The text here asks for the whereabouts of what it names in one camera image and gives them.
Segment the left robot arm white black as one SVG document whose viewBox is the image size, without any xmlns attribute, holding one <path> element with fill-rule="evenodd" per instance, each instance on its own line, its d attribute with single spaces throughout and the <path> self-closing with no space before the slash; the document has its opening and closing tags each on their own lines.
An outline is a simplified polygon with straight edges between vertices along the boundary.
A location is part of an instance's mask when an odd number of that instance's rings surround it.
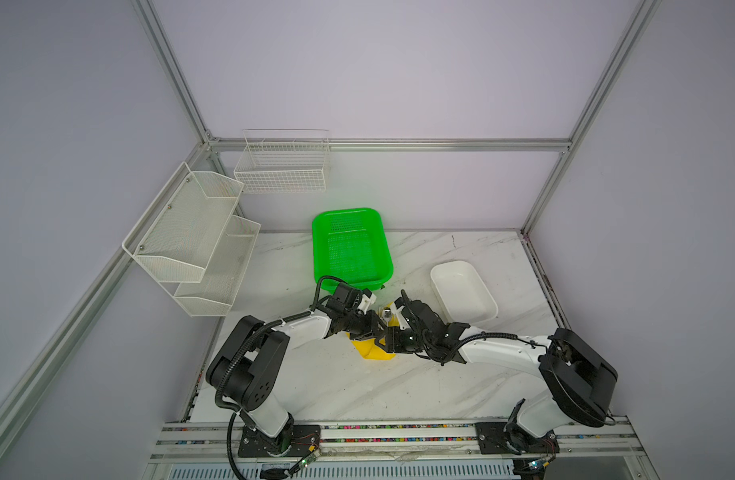
<svg viewBox="0 0 735 480">
<path fill-rule="evenodd" d="M 243 317 L 205 374 L 217 408 L 267 437 L 281 436 L 293 424 L 292 414 L 273 394 L 286 354 L 342 332 L 374 338 L 379 315 L 373 304 L 371 290 L 340 283 L 325 297 L 317 288 L 313 304 L 302 313 L 269 322 Z"/>
</svg>

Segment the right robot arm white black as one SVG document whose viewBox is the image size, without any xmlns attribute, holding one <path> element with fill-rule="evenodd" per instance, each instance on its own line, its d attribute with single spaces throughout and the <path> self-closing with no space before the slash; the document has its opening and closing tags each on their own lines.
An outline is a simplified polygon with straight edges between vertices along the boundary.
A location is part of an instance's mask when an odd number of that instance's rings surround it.
<svg viewBox="0 0 735 480">
<path fill-rule="evenodd" d="M 407 325 L 391 325 L 377 313 L 369 316 L 375 343 L 387 353 L 417 354 L 441 366 L 495 365 L 545 382 L 541 393 L 519 400 L 509 414 L 505 432 L 513 439 L 541 439 L 572 423 L 607 424 L 619 374 L 577 333 L 557 328 L 548 336 L 523 336 L 445 323 L 429 305 L 407 295 L 399 298 L 397 317 Z"/>
</svg>

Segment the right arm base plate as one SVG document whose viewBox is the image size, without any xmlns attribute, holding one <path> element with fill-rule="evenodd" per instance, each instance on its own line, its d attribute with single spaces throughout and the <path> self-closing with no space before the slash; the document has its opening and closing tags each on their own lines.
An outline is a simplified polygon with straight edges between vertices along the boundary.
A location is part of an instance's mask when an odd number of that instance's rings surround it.
<svg viewBox="0 0 735 480">
<path fill-rule="evenodd" d="M 481 454 L 556 454 L 559 451 L 553 431 L 543 437 L 533 437 L 507 422 L 477 422 L 475 437 Z"/>
</svg>

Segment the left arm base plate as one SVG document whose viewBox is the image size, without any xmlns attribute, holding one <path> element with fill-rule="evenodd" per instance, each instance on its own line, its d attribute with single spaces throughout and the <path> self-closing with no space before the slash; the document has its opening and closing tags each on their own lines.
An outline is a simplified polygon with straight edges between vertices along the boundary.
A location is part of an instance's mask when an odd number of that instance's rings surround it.
<svg viewBox="0 0 735 480">
<path fill-rule="evenodd" d="M 314 424 L 285 427 L 278 437 L 243 428 L 236 453 L 239 458 L 300 458 L 312 453 L 321 440 L 322 428 Z"/>
</svg>

